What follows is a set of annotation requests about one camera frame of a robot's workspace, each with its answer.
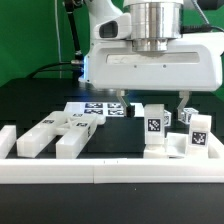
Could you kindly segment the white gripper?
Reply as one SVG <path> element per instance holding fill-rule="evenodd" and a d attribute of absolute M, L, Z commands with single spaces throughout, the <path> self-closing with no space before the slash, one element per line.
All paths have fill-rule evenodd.
<path fill-rule="evenodd" d="M 224 45 L 201 41 L 174 40 L 165 52 L 134 52 L 130 42 L 104 42 L 88 54 L 85 78 L 98 89 L 117 89 L 125 117 L 135 115 L 125 90 L 180 91 L 177 114 L 183 122 L 189 91 L 214 91 L 221 86 L 223 52 Z"/>

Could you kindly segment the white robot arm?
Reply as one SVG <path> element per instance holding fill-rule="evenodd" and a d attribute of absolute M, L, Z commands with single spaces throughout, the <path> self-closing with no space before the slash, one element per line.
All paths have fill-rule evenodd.
<path fill-rule="evenodd" d="M 127 90 L 178 91 L 178 110 L 193 91 L 215 91 L 223 82 L 224 31 L 209 22 L 182 24 L 183 7 L 194 0 L 84 0 L 90 20 L 90 50 L 81 80 L 113 89 L 132 117 Z"/>

